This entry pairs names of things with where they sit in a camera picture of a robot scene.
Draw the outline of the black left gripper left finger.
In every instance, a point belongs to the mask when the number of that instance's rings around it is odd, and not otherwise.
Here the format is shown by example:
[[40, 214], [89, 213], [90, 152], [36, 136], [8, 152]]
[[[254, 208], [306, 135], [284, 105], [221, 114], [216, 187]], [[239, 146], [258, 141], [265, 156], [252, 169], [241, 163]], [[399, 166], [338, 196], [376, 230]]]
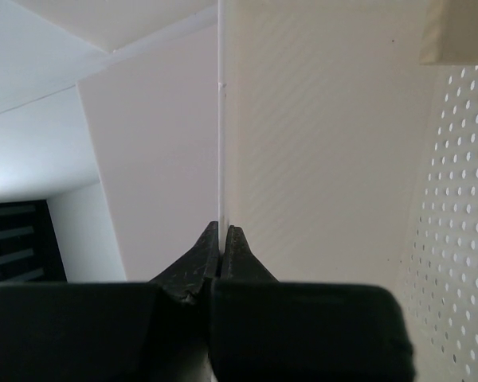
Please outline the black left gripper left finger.
[[150, 283], [179, 304], [195, 305], [217, 274], [218, 245], [218, 222], [211, 221], [196, 243]]

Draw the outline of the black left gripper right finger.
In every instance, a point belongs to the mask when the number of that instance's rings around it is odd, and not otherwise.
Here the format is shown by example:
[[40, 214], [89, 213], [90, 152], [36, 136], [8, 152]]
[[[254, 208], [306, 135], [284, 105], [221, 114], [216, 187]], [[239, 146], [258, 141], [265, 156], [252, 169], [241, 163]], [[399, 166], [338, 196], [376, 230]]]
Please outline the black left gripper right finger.
[[278, 282], [252, 253], [244, 230], [238, 226], [228, 228], [225, 250], [218, 259], [216, 277], [246, 282]]

